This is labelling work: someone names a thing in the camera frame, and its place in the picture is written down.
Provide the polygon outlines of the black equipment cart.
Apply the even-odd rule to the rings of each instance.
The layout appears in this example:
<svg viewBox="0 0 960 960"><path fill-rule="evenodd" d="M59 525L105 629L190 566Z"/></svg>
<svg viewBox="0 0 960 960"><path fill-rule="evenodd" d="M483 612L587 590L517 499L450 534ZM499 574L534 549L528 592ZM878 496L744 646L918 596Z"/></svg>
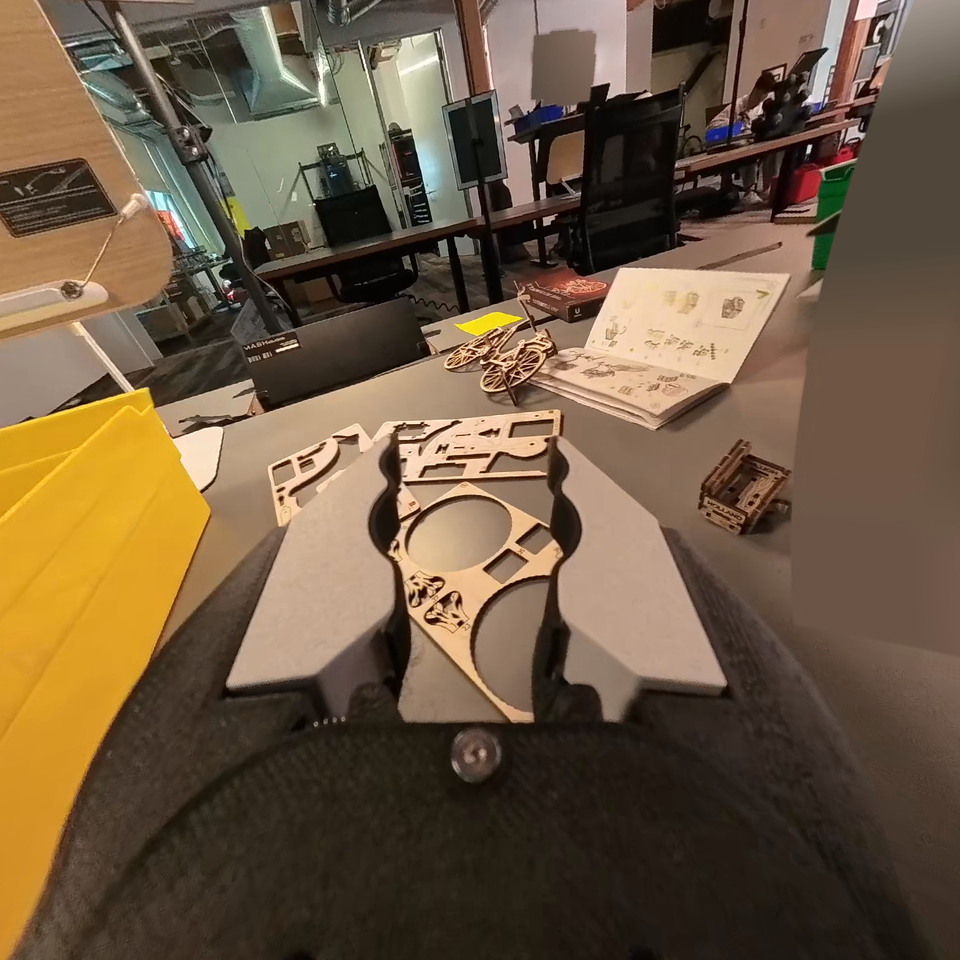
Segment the black equipment cart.
<svg viewBox="0 0 960 960"><path fill-rule="evenodd" d="M316 198L314 210L331 249L386 236L393 230L377 186Z"/></svg>

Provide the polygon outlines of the grey panel on stand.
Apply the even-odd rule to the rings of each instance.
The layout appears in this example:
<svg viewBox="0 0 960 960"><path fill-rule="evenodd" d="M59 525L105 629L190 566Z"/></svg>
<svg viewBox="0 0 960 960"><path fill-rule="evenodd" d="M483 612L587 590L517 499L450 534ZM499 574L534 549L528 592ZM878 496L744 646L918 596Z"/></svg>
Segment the grey panel on stand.
<svg viewBox="0 0 960 960"><path fill-rule="evenodd" d="M491 89L441 108L457 189L508 177L498 93Z"/></svg>

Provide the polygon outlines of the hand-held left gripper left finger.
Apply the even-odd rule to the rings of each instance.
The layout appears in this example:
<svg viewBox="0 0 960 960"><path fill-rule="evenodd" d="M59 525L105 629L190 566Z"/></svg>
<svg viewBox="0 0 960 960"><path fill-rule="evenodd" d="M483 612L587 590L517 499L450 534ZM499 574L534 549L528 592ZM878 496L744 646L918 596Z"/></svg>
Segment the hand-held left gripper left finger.
<svg viewBox="0 0 960 960"><path fill-rule="evenodd" d="M354 691L400 697L411 654L402 574L388 550L400 531L395 435L376 440L286 527L225 688L305 692L323 717Z"/></svg>

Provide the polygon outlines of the open instruction booklet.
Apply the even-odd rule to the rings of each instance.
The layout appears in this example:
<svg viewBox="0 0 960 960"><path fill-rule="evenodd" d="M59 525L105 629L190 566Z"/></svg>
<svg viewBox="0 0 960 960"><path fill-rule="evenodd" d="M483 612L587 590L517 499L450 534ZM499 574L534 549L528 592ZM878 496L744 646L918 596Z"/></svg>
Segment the open instruction booklet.
<svg viewBox="0 0 960 960"><path fill-rule="evenodd" d="M790 279L620 268L585 344L548 358L531 383L658 429L734 383Z"/></svg>

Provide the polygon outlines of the dark printed kit box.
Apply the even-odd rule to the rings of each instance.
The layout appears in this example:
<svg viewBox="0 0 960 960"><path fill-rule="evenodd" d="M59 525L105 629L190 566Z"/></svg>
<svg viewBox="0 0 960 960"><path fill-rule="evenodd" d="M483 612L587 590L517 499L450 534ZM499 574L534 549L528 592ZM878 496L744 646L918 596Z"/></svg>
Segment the dark printed kit box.
<svg viewBox="0 0 960 960"><path fill-rule="evenodd" d="M595 318L610 289L609 283L584 277L573 270L560 270L546 278L515 285L517 299L525 309L566 323Z"/></svg>

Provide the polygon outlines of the wooden parts sheet small cutouts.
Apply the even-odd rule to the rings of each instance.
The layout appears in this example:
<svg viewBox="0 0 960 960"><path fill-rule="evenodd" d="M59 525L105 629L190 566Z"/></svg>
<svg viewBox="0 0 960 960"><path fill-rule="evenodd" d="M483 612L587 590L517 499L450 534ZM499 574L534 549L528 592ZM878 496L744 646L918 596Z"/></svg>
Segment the wooden parts sheet small cutouts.
<svg viewBox="0 0 960 960"><path fill-rule="evenodd" d="M562 433L560 410L384 422L374 441L395 436L408 485L545 476L536 462Z"/></svg>

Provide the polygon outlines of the long dark table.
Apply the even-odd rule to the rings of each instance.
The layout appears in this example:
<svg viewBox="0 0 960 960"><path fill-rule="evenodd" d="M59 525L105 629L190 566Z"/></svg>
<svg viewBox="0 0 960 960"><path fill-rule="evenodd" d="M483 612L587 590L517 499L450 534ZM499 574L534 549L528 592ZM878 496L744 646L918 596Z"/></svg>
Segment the long dark table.
<svg viewBox="0 0 960 960"><path fill-rule="evenodd" d="M283 282L306 282L319 278L328 279L339 273L345 265L368 261L372 258L403 258L424 252L433 244L446 242L452 250L448 254L451 275L456 290L458 310L461 314L470 311L471 306L464 285L463 269L455 258L457 247L455 238L470 237L478 242L491 240L491 224L482 218L468 218L462 221L432 222L425 225L407 227L389 234L362 239L342 246L309 250L304 254L271 261L255 269L260 282L270 283L288 300Z"/></svg>

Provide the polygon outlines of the black case with label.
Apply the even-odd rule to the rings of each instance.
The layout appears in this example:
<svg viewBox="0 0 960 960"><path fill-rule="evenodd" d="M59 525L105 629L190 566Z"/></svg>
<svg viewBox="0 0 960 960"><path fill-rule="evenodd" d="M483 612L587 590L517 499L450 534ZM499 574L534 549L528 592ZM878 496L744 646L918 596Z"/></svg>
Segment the black case with label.
<svg viewBox="0 0 960 960"><path fill-rule="evenodd" d="M425 331L408 298L289 327L242 331L234 324L262 406L283 405L351 386L429 355Z"/></svg>

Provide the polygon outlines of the wooden bicycle model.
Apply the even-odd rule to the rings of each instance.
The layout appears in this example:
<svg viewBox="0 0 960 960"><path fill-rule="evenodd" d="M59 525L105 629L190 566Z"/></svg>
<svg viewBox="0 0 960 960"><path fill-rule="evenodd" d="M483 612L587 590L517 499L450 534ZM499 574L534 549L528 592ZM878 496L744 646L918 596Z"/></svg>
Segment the wooden bicycle model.
<svg viewBox="0 0 960 960"><path fill-rule="evenodd" d="M489 395L505 393L513 404L517 403L515 391L558 354L549 331L537 327L532 309L518 303L525 321L462 342L443 361L448 371L478 367L481 389Z"/></svg>

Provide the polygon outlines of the metal support pole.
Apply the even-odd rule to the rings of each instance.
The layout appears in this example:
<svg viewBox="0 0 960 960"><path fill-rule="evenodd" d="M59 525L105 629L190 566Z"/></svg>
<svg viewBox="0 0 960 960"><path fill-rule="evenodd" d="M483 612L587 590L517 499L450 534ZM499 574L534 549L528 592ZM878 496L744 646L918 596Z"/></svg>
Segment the metal support pole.
<svg viewBox="0 0 960 960"><path fill-rule="evenodd" d="M175 106L167 85L152 66L150 57L141 45L121 4L102 2L102 6L222 240L225 253L237 268L243 282L247 294L245 306L249 308L249 316L245 329L234 338L242 345L247 359L252 359L255 355L264 356L268 341L273 340L278 344L292 334L293 330L283 326L274 303L247 262L240 235L222 203L218 181L210 173L210 151L201 128L188 118L181 107Z"/></svg>

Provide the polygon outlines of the white flat board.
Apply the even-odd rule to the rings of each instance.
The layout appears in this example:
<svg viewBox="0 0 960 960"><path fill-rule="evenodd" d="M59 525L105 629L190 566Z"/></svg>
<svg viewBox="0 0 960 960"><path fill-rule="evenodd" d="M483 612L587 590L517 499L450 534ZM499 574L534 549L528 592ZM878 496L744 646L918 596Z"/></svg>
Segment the white flat board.
<svg viewBox="0 0 960 960"><path fill-rule="evenodd" d="M174 438L181 463L202 494L217 478L224 442L222 426L206 426Z"/></svg>

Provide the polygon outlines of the metal ventilation duct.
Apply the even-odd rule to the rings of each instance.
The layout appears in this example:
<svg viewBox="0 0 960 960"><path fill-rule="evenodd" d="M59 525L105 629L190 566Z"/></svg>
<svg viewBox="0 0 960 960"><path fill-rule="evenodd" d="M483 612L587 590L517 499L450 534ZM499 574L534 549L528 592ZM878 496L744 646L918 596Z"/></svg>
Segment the metal ventilation duct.
<svg viewBox="0 0 960 960"><path fill-rule="evenodd" d="M279 36L267 6L231 14L237 41L248 67L241 72L241 90L254 120L318 108L316 90L284 63Z"/></svg>

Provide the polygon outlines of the wooden parts sheet round holes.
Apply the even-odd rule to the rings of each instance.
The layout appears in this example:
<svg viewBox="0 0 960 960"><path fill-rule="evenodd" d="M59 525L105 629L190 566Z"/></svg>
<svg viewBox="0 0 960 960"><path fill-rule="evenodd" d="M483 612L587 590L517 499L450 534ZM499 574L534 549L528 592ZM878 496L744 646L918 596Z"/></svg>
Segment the wooden parts sheet round holes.
<svg viewBox="0 0 960 960"><path fill-rule="evenodd" d="M536 642L520 636L531 618L520 611L520 591L537 599L563 557L548 524L462 482L401 522L390 555L414 623L507 721L532 722L532 695L492 658L532 661Z"/></svg>

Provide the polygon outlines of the small wooden box model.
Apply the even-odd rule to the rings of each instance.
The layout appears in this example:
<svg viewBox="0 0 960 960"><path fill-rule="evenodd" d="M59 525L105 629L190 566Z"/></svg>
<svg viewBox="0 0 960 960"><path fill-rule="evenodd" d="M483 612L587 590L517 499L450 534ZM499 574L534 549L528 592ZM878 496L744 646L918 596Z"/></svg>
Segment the small wooden box model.
<svg viewBox="0 0 960 960"><path fill-rule="evenodd" d="M750 441L740 438L702 481L697 510L714 525L746 536L771 516L789 516L783 496L791 470L757 457Z"/></svg>

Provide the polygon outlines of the black mesh office chair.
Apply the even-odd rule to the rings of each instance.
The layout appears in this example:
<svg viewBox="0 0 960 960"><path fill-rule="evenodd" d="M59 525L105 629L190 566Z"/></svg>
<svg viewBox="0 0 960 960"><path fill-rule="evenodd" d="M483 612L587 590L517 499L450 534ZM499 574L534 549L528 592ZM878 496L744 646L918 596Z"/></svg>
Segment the black mesh office chair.
<svg viewBox="0 0 960 960"><path fill-rule="evenodd" d="M568 265L582 276L678 245L675 168L686 90L623 94L585 109L580 206Z"/></svg>

